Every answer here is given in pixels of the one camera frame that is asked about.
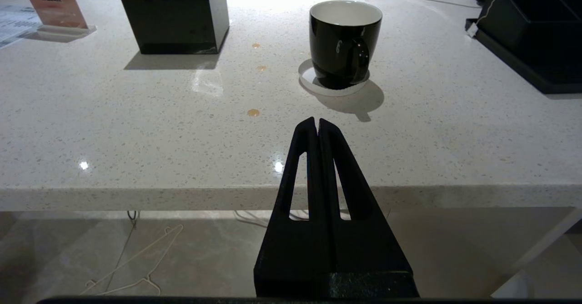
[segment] mug handle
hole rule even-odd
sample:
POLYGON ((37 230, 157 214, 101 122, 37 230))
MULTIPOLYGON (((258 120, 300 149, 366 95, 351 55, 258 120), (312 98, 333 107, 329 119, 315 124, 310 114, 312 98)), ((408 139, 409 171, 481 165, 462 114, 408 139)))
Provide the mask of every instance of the mug handle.
POLYGON ((361 37, 356 37, 351 40, 353 45, 353 55, 356 57, 358 61, 356 66, 356 74, 354 78, 351 80, 352 83, 360 83, 366 77, 366 73, 368 72, 368 66, 370 64, 370 50, 368 49, 368 45, 361 37))

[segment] tiled floor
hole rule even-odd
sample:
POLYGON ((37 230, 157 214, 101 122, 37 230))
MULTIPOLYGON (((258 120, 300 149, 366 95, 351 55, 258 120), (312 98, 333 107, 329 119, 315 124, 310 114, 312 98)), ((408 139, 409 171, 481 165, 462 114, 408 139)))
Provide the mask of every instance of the tiled floor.
MULTIPOLYGON (((163 295, 255 296, 253 266, 265 228, 236 221, 231 211, 142 213, 134 230, 125 212, 25 213, 0 240, 0 303, 79 295, 88 288, 87 281, 98 281, 163 236, 166 227, 178 225, 183 230, 151 274, 163 295)), ((176 233, 87 294, 147 277, 176 233)), ((111 295, 157 293, 141 283, 111 295)))

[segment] pink sign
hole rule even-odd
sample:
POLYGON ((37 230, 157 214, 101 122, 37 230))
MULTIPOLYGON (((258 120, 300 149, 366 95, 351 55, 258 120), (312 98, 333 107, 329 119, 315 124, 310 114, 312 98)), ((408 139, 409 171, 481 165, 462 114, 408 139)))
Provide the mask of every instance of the pink sign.
POLYGON ((30 0, 44 25, 87 29, 76 0, 30 0))

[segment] white countertop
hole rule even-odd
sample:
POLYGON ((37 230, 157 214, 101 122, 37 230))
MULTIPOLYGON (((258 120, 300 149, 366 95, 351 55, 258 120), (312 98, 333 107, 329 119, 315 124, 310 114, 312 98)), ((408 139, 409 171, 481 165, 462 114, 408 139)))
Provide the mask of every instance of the white countertop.
POLYGON ((582 206, 582 99, 468 38, 479 10, 363 0, 384 20, 358 107, 384 100, 361 122, 299 85, 319 1, 228 0, 219 57, 141 56, 119 0, 79 0, 89 37, 1 50, 0 209, 272 209, 309 116, 341 128, 382 207, 582 206))

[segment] black mug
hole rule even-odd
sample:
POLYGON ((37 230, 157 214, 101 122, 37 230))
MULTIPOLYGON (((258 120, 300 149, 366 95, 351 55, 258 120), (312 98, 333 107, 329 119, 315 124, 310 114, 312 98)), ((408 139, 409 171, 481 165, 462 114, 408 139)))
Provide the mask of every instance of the black mug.
POLYGON ((310 10, 311 60, 322 86, 345 89, 366 80, 382 11, 355 1, 327 1, 310 10))

